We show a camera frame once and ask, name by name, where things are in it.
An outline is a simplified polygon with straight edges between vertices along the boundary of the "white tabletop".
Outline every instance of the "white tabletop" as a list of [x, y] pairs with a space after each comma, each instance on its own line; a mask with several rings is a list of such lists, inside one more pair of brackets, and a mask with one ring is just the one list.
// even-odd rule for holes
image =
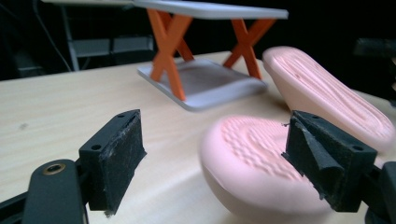
[[287, 19], [289, 16], [288, 11], [284, 9], [242, 7], [204, 2], [140, 0], [134, 1], [134, 5], [206, 20]]

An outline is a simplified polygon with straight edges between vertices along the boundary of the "black cable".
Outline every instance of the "black cable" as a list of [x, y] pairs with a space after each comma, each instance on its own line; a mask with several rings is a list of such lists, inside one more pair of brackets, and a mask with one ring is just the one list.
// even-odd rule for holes
[[72, 69], [70, 68], [68, 62], [66, 61], [66, 59], [64, 58], [64, 56], [62, 55], [62, 53], [59, 51], [59, 49], [56, 47], [55, 42], [53, 41], [50, 32], [48, 31], [46, 25], [44, 24], [44, 22], [41, 20], [40, 14], [38, 12], [38, 0], [33, 0], [32, 1], [32, 5], [33, 5], [33, 11], [35, 13], [35, 16], [37, 17], [38, 22], [40, 23], [41, 27], [44, 30], [44, 33], [46, 34], [47, 38], [49, 39], [49, 42], [51, 43], [51, 45], [54, 47], [56, 53], [61, 57], [62, 61], [64, 62], [64, 65], [66, 66], [67, 70], [69, 72], [72, 72]]

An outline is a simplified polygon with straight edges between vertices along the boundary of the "black bracket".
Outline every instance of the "black bracket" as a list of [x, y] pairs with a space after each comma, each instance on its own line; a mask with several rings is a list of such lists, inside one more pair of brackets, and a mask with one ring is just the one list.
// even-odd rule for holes
[[396, 223], [396, 162], [374, 165], [376, 150], [329, 121], [292, 111], [283, 157], [306, 175], [336, 212], [369, 209], [366, 223]]
[[140, 110], [118, 114], [79, 149], [77, 161], [38, 167], [27, 192], [0, 203], [0, 223], [88, 223], [86, 203], [115, 215], [146, 154]]

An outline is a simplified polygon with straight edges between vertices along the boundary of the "screw hole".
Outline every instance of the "screw hole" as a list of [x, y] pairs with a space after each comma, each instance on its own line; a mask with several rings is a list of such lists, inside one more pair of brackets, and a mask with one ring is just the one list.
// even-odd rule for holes
[[355, 148], [358, 151], [363, 151], [363, 147], [353, 146], [353, 148]]
[[102, 146], [100, 146], [100, 145], [93, 145], [93, 146], [91, 147], [91, 149], [92, 149], [92, 150], [99, 150], [101, 147], [102, 147]]
[[60, 173], [62, 170], [64, 170], [64, 167], [66, 167], [66, 165], [64, 165], [63, 163], [52, 164], [46, 169], [44, 169], [43, 173], [44, 175], [56, 175]]

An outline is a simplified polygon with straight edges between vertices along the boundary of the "textured pink surface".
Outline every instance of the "textured pink surface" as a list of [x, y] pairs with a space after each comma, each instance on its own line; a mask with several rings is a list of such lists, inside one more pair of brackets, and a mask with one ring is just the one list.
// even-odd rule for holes
[[291, 110], [316, 114], [377, 151], [395, 144], [390, 120], [304, 52], [275, 47], [262, 60]]
[[220, 131], [226, 147], [246, 165], [268, 175], [303, 181], [281, 156], [286, 148], [288, 128], [280, 122], [250, 117], [230, 118], [222, 122]]
[[283, 158], [288, 127], [230, 116], [200, 145], [205, 179], [232, 213], [253, 223], [320, 223], [331, 211], [312, 184]]

